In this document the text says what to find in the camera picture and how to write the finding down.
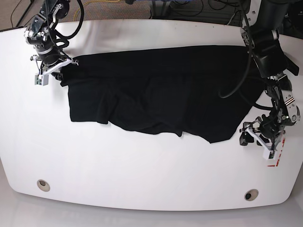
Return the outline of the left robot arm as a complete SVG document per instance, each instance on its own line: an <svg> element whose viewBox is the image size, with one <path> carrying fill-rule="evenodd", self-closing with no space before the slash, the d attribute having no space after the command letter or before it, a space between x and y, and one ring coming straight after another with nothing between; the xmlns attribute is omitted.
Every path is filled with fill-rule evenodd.
<svg viewBox="0 0 303 227"><path fill-rule="evenodd" d="M240 87L246 80L251 62L255 62L260 77L265 83L265 93L271 98L272 107L253 103L257 109L269 111L269 116L262 115L253 122L244 122L240 130L240 145L257 142L268 151L275 151L285 132L286 126L293 126L300 120L300 110L296 105L292 93L292 84L284 73L290 71L297 76L299 67L282 51L279 42L278 27L283 22L291 1L263 0L260 3L257 20L249 24L243 2L238 5L243 13L245 26L241 29L241 36L248 47L248 63L244 75L236 87L228 94L219 96L227 98L238 92L244 98Z"/></svg>

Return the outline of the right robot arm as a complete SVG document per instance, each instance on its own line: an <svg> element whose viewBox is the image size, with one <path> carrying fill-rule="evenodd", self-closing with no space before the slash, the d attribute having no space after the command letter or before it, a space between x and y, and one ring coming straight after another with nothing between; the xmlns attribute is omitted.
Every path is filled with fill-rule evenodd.
<svg viewBox="0 0 303 227"><path fill-rule="evenodd" d="M62 67L79 64L78 60L63 51L69 46L69 40L78 34L84 21L84 6L80 0L77 3L80 8L80 21L76 30L69 36L62 35L56 30L59 20L66 17L70 10L69 0L45 0L39 13L27 26L24 37L36 50L36 54L30 57L38 68L38 73L35 74L36 85L48 85L50 75L62 81Z"/></svg>

